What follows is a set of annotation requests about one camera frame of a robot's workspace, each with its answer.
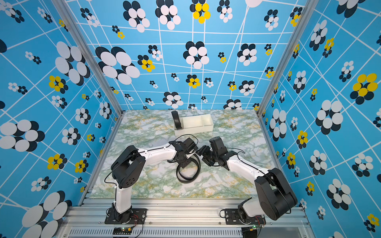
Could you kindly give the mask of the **black leather belt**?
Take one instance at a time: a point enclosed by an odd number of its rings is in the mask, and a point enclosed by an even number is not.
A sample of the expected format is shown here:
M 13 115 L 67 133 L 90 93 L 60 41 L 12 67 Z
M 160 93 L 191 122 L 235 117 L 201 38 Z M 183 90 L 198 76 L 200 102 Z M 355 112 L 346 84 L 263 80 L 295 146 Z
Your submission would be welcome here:
M 194 182 L 201 172 L 199 156 L 194 154 L 188 161 L 190 163 L 185 168 L 182 168 L 180 165 L 176 168 L 176 177 L 180 183 L 188 184 Z
M 182 123 L 179 117 L 179 114 L 177 111 L 172 111 L 171 115 L 173 117 L 174 125 L 176 130 L 181 130 L 182 129 Z

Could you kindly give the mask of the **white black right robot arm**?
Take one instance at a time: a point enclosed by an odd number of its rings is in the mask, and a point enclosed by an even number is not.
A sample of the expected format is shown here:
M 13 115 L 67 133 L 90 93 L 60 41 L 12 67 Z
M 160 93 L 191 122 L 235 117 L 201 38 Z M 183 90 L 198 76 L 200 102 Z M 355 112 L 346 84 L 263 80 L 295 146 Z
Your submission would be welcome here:
M 238 205 L 241 223 L 249 224 L 263 215 L 276 221 L 292 212 L 298 199 L 280 169 L 266 169 L 245 160 L 240 157 L 243 150 L 226 147 L 220 137 L 210 139 L 209 143 L 196 152 L 208 166 L 224 167 L 256 187 L 258 198 L 246 199 Z

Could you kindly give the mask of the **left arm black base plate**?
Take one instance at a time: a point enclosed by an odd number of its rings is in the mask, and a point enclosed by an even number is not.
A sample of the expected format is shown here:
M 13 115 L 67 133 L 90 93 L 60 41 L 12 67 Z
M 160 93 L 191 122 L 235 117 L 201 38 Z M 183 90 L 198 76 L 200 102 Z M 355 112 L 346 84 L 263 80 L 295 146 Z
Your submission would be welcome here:
M 118 213 L 115 208 L 109 208 L 106 211 L 105 224 L 144 224 L 147 217 L 147 209 L 131 208 L 124 213 Z

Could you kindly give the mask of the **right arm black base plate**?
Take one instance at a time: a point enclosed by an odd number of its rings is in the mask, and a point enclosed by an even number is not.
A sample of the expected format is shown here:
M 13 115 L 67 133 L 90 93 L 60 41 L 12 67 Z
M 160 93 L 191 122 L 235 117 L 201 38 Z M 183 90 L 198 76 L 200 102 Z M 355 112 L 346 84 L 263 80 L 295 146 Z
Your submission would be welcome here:
M 227 225 L 254 225 L 255 227 L 260 227 L 266 224 L 264 215 L 249 217 L 241 208 L 222 209 L 219 216 L 225 219 Z

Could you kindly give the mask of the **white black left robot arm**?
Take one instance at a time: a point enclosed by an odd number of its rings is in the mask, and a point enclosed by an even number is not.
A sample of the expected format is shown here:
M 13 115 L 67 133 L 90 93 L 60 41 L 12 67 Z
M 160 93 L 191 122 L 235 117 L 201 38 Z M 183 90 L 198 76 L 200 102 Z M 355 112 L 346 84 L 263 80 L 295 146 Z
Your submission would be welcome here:
M 180 168 L 185 168 L 189 163 L 195 163 L 199 174 L 200 161 L 195 154 L 196 151 L 197 145 L 190 138 L 184 142 L 174 140 L 163 146 L 148 149 L 128 146 L 111 166 L 116 190 L 115 200 L 108 212 L 109 222 L 123 224 L 134 219 L 131 204 L 132 187 L 146 165 L 169 161 L 177 163 Z

